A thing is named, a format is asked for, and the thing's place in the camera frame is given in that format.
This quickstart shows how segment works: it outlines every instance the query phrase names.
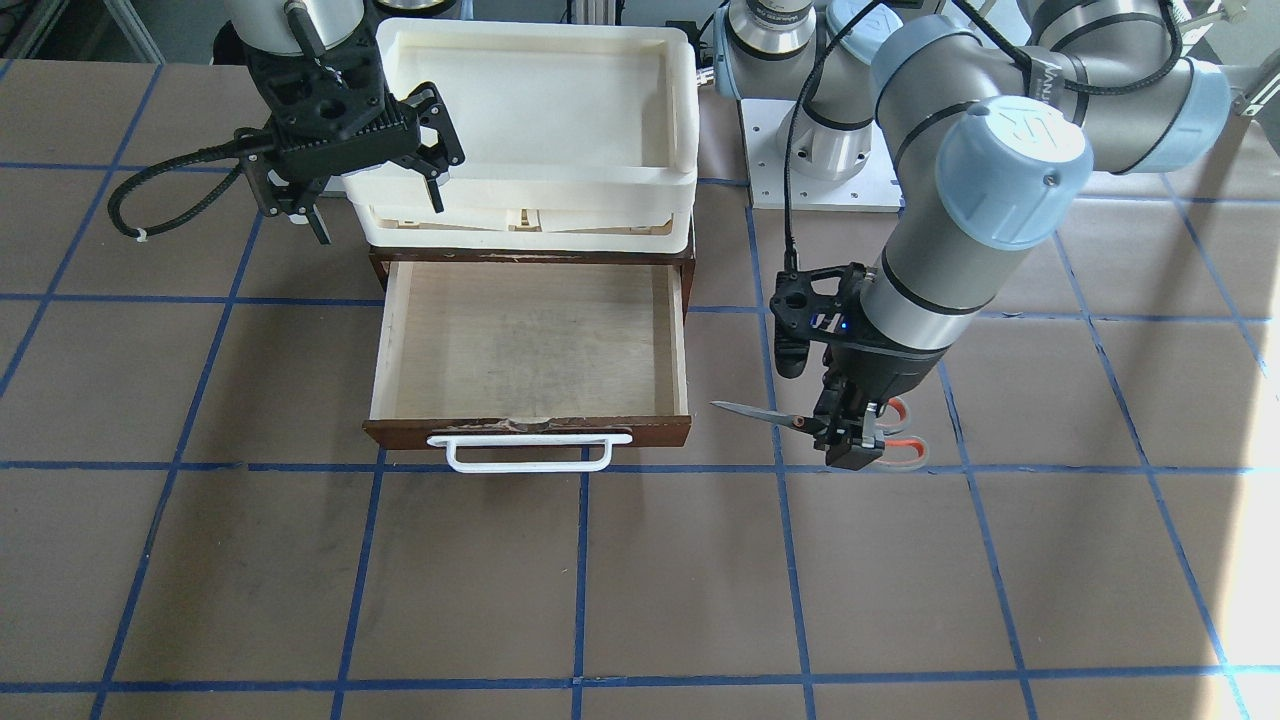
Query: metal plate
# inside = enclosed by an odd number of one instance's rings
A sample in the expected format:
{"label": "metal plate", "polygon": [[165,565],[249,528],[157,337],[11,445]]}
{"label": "metal plate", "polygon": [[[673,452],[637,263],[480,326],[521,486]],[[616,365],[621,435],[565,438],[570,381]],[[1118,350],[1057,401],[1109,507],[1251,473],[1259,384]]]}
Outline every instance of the metal plate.
{"label": "metal plate", "polygon": [[[782,152],[774,145],[773,135],[794,105],[788,100],[742,100],[751,202],[762,210],[782,208]],[[896,213],[902,206],[902,191],[893,174],[884,136],[879,128],[874,132],[867,165],[845,183],[805,177],[792,168],[792,206],[796,210]]]}

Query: black cable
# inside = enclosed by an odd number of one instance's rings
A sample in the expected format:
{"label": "black cable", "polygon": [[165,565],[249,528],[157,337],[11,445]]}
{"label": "black cable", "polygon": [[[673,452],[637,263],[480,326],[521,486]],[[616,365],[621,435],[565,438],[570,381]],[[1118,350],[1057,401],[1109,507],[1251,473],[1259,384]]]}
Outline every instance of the black cable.
{"label": "black cable", "polygon": [[[1000,35],[1000,31],[997,31],[989,22],[987,22],[987,18],[982,17],[982,13],[979,13],[973,5],[970,5],[965,0],[951,0],[951,1],[955,4],[956,8],[960,9],[961,13],[964,13],[970,20],[973,20],[973,24],[978,29],[980,29],[983,35],[989,37],[991,41],[995,42],[996,46],[1005,53],[1005,55],[1009,55],[1009,58],[1014,61],[1015,65],[1018,65],[1020,70],[1023,70],[1024,73],[1030,72],[1032,59],[1025,51],[1023,51],[1020,47],[1015,47],[1014,44],[1009,41],[1009,38]],[[1174,67],[1178,65],[1178,60],[1181,59],[1183,56],[1183,33],[1178,31],[1178,23],[1174,19],[1172,0],[1164,0],[1162,3],[1160,3],[1160,15],[1165,23],[1165,29],[1169,31],[1170,53],[1169,58],[1158,69],[1156,69],[1156,72],[1151,73],[1149,76],[1139,81],[1120,86],[1089,85],[1069,79],[1065,81],[1066,90],[1070,90],[1071,92],[1079,92],[1082,95],[1129,95],[1130,92],[1144,90],[1164,79],[1165,76],[1172,72]]]}
{"label": "black cable", "polygon": [[703,36],[707,35],[707,28],[710,27],[712,20],[716,19],[716,14],[719,13],[719,9],[723,8],[724,5],[728,5],[728,0],[724,0],[723,3],[721,3],[716,8],[716,13],[712,13],[712,17],[707,18],[707,22],[703,23],[703,27],[698,28],[698,40],[701,40]]}
{"label": "black cable", "polygon": [[177,218],[160,223],[157,225],[151,225],[148,228],[129,227],[128,224],[124,223],[124,218],[120,215],[120,205],[124,204],[124,199],[128,197],[131,192],[142,187],[148,181],[155,179],[156,177],[163,176],[170,170],[177,170],[178,168],[186,168],[187,165],[196,165],[200,163],[214,163],[218,160],[225,160],[228,158],[234,158],[234,156],[236,156],[236,143],[228,142],[225,145],[219,145],[216,147],[205,147],[204,150],[197,150],[188,155],[180,155],[178,158],[173,158],[163,163],[156,163],[150,168],[140,170],[136,176],[124,181],[124,183],[122,183],[120,187],[115,188],[115,192],[111,193],[110,200],[108,200],[106,202],[106,214],[110,217],[111,224],[115,225],[115,229],[120,231],[122,234],[125,234],[128,237],[138,238],[138,241],[143,241],[152,234],[165,233],[174,228],[182,227],[189,223],[196,215],[207,210],[209,206],[214,204],[214,201],[216,201],[219,197],[221,197],[224,192],[227,192],[227,190],[236,182],[237,178],[239,178],[241,173],[243,172],[239,165],[232,168],[230,172],[227,173],[227,177],[224,177],[223,181],[218,183],[218,186],[214,187],[214,190],[210,191],[204,200],[195,204],[191,209],[178,215]]}
{"label": "black cable", "polygon": [[800,97],[796,99],[796,106],[791,110],[791,124],[787,127],[787,152],[782,160],[782,223],[785,228],[785,241],[786,241],[786,254],[783,256],[783,268],[788,273],[794,273],[800,269],[800,256],[796,252],[796,238],[791,232],[791,149],[795,142],[796,136],[796,120],[800,118],[800,106],[809,100],[810,94],[814,91],[814,82],[817,82],[818,76],[822,74],[822,67],[827,63],[827,58],[836,51],[840,42],[854,31],[865,18],[879,6],[882,0],[872,0],[865,8],[858,12],[845,27],[831,38],[827,47],[823,49],[822,54],[818,55],[818,60],[813,64],[813,70],[809,72],[809,77],[805,78],[804,86],[800,87]]}

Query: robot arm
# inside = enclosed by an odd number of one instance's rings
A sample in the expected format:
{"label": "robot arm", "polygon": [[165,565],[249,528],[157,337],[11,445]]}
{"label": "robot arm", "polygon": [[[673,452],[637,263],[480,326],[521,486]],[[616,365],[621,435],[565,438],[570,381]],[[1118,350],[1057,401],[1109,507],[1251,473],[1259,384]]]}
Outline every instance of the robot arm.
{"label": "robot arm", "polygon": [[[860,469],[883,454],[876,416],[924,379],[1052,234],[1092,170],[1180,168],[1225,126],[1226,78],[1179,58],[1162,0],[1023,0],[1021,9],[1039,45],[986,49],[928,15],[879,46],[869,96],[906,197],[902,219],[878,268],[777,278],[778,373],[797,377],[809,345],[827,346],[814,414],[791,425],[814,436],[828,465]],[[832,277],[835,296],[814,292]]]}
{"label": "robot arm", "polygon": [[[329,243],[315,201],[333,176],[387,161],[416,170],[436,213],[439,184],[466,160],[435,85],[420,85],[404,100],[387,87],[374,37],[374,14],[364,0],[225,0],[246,64],[271,117],[261,129],[239,129],[230,142],[154,165],[113,193],[108,209],[116,229],[145,240],[178,227],[207,206],[243,173],[264,215],[306,222]],[[431,145],[422,129],[435,131]],[[124,197],[164,172],[224,158],[236,169],[201,205],[152,228],[132,228],[120,215]],[[276,184],[271,176],[285,184]]]}

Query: scissor blade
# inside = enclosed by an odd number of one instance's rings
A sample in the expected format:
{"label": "scissor blade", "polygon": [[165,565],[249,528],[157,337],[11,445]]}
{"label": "scissor blade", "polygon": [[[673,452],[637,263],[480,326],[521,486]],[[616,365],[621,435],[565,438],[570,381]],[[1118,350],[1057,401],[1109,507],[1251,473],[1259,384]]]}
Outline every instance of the scissor blade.
{"label": "scissor blade", "polygon": [[781,425],[783,428],[791,428],[801,433],[815,432],[815,425],[810,418],[804,418],[800,415],[788,415],[786,413],[778,413],[777,410],[765,410],[763,407],[751,407],[750,405],[740,405],[737,402],[726,402],[723,400],[713,400],[712,405],[719,407],[721,410],[728,410],[730,413],[737,413],[739,415],[745,415],[756,420],[764,420],[765,423],[773,423],[774,425]]}
{"label": "scissor blade", "polygon": [[756,420],[764,420],[765,423],[773,423],[774,425],[790,425],[796,418],[795,415],[787,415],[786,413],[778,413],[777,410],[751,407],[750,405],[726,402],[723,400],[713,400],[712,405],[719,407],[721,410],[728,410],[730,413],[737,413],[739,415],[746,415],[748,418],[755,418]]}

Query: drawer front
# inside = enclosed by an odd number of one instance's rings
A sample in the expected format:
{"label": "drawer front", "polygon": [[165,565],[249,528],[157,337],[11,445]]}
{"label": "drawer front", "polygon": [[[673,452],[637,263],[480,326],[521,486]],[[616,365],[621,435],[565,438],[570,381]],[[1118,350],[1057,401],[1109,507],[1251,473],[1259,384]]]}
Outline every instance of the drawer front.
{"label": "drawer front", "polygon": [[684,301],[669,265],[392,263],[366,432],[439,436],[689,429]]}

